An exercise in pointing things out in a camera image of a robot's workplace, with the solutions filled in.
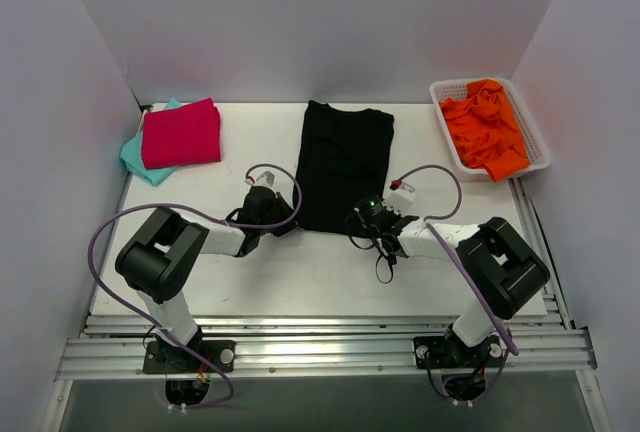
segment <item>black mounting bracket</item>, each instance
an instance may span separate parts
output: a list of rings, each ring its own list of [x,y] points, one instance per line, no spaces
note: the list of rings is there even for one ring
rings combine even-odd
[[[414,337],[413,351],[416,367],[421,370],[475,369],[477,367],[499,367],[502,357],[489,354],[492,344],[500,346],[500,339],[494,335],[461,357],[452,351],[451,339],[441,337]]]
[[[223,372],[233,372],[236,352],[234,341],[203,339],[191,348]],[[198,373],[201,365],[200,361],[183,350],[162,340],[154,340],[147,345],[142,372],[150,375],[190,374]]]

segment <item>white table surface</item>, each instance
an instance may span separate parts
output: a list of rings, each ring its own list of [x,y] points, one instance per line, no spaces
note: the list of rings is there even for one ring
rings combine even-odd
[[[415,166],[452,162],[432,105],[332,104],[343,110],[380,109],[395,116],[388,179]],[[242,204],[248,190],[245,170],[272,162],[295,173],[306,104],[218,104],[222,116],[222,162],[183,167],[153,187],[132,177],[124,208],[149,202],[187,204],[224,218]],[[442,214],[455,204],[455,187],[442,172],[420,172],[408,182],[417,189],[411,214]],[[276,172],[276,188],[290,202],[292,184]],[[463,183],[463,202],[450,223],[480,223],[493,216],[522,231],[508,183]],[[114,269],[118,252],[150,212],[124,217],[118,223],[102,276],[127,300],[142,301]],[[346,237],[296,231],[284,238],[264,236],[258,249],[236,259],[201,255],[184,292],[194,315],[259,317],[443,316],[462,313],[472,292],[448,262],[399,259],[389,285],[375,277],[377,253],[354,248]],[[381,264],[380,275],[388,271]],[[92,313],[123,315],[128,310],[104,292],[96,293]],[[520,315],[540,316],[546,310],[539,293]]]

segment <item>folded towel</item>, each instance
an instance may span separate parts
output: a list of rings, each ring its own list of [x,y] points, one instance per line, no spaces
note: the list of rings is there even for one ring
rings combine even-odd
[[[167,103],[165,110],[176,109],[182,104],[176,99],[171,99]],[[140,177],[142,180],[151,185],[158,185],[164,179],[169,177],[177,167],[165,167],[163,169],[148,170],[142,163],[142,132],[138,132],[136,136],[122,146],[120,150],[120,158],[124,162],[124,166],[133,175]]]
[[[147,169],[220,162],[220,113],[211,99],[147,114],[142,131]]]

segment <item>teal cloth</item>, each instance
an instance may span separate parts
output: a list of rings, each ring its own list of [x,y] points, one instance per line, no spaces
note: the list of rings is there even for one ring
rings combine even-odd
[[[176,99],[171,98],[164,110],[177,109],[182,104]],[[153,186],[160,184],[164,179],[169,177],[178,167],[165,167],[164,169],[147,170],[142,163],[142,154],[140,150],[142,148],[142,131],[138,132],[136,136],[129,142],[122,146],[120,150],[120,158],[124,162],[124,166],[133,175],[140,177],[142,180],[150,183]]]

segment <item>orange cloth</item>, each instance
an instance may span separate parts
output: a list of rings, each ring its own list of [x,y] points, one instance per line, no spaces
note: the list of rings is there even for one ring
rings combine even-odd
[[[504,88],[495,80],[467,84],[467,98],[440,103],[462,163],[483,167],[498,182],[529,166],[520,127]]]

